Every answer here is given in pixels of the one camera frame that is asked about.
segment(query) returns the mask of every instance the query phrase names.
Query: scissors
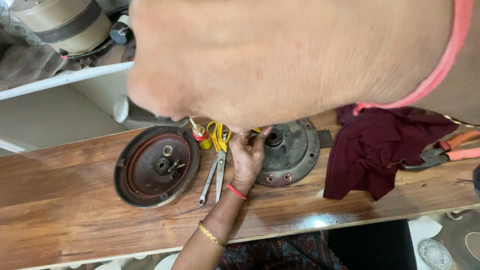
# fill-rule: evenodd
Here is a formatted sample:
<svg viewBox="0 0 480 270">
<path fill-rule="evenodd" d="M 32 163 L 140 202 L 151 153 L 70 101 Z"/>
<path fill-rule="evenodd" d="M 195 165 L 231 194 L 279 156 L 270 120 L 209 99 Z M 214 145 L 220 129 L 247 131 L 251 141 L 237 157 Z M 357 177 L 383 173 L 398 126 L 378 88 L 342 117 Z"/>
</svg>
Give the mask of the scissors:
<svg viewBox="0 0 480 270">
<path fill-rule="evenodd" d="M 213 132 L 210 132 L 210 126 L 215 125 L 215 129 Z M 223 172 L 225 168 L 225 155 L 227 154 L 227 143 L 230 141 L 232 136 L 231 131 L 223 130 L 223 124 L 212 121 L 207 125 L 207 132 L 212 138 L 213 145 L 215 146 L 215 150 L 217 152 L 215 159 L 212 164 L 212 168 L 208 174 L 207 182 L 205 183 L 204 189 L 202 191 L 202 195 L 200 196 L 200 205 L 205 203 L 205 195 L 207 193 L 208 187 L 210 182 L 212 181 L 212 176 L 215 171 L 215 168 L 218 169 L 216 171 L 216 198 L 215 203 L 218 202 L 220 199 L 220 193 L 222 191 L 222 183 L 223 183 Z"/>
</svg>

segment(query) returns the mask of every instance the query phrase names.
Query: hand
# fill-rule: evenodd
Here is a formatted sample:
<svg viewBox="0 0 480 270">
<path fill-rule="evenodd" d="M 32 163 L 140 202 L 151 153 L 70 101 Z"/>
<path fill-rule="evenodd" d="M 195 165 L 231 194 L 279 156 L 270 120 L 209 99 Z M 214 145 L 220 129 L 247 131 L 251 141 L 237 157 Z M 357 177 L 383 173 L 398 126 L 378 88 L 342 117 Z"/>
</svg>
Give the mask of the hand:
<svg viewBox="0 0 480 270">
<path fill-rule="evenodd" d="M 231 184 L 243 195 L 247 195 L 262 169 L 265 157 L 264 144 L 270 131 L 272 128 L 267 127 L 259 133 L 253 147 L 247 145 L 250 133 L 236 133 L 230 140 L 229 147 L 235 168 L 235 178 Z"/>
</svg>

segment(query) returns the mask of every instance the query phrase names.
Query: wooden tabletop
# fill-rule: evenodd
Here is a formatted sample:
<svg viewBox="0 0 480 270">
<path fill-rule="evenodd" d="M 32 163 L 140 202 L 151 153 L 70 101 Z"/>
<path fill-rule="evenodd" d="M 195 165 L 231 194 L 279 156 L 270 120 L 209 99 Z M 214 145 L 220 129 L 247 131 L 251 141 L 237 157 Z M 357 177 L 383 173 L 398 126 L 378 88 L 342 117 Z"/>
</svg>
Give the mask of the wooden tabletop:
<svg viewBox="0 0 480 270">
<path fill-rule="evenodd" d="M 335 135 L 335 117 L 329 111 L 310 120 Z M 215 203 L 212 184 L 205 205 L 198 205 L 215 150 L 201 151 L 196 177 L 174 201 L 135 208 L 117 197 L 112 177 L 120 152 L 141 131 L 0 158 L 0 269 L 181 249 Z M 361 191 L 343 200 L 325 199 L 329 151 L 322 149 L 312 172 L 291 186 L 254 185 L 231 242 L 480 207 L 473 184 L 463 181 L 472 179 L 478 159 L 399 172 L 395 189 L 376 202 Z M 223 189 L 232 177 L 229 162 Z"/>
</svg>

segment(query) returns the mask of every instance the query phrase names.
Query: red cloth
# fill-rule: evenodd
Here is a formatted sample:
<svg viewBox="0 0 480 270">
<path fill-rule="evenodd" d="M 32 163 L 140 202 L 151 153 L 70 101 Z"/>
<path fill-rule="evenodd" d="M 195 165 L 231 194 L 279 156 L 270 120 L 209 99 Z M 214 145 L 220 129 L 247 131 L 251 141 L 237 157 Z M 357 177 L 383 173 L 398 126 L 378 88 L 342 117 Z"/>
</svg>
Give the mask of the red cloth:
<svg viewBox="0 0 480 270">
<path fill-rule="evenodd" d="M 370 191 L 373 199 L 380 199 L 395 187 L 395 174 L 403 162 L 421 165 L 425 147 L 458 127 L 440 114 L 416 108 L 365 109 L 353 116 L 354 107 L 337 109 L 343 127 L 328 159 L 325 198 L 340 200 L 354 189 Z"/>
</svg>

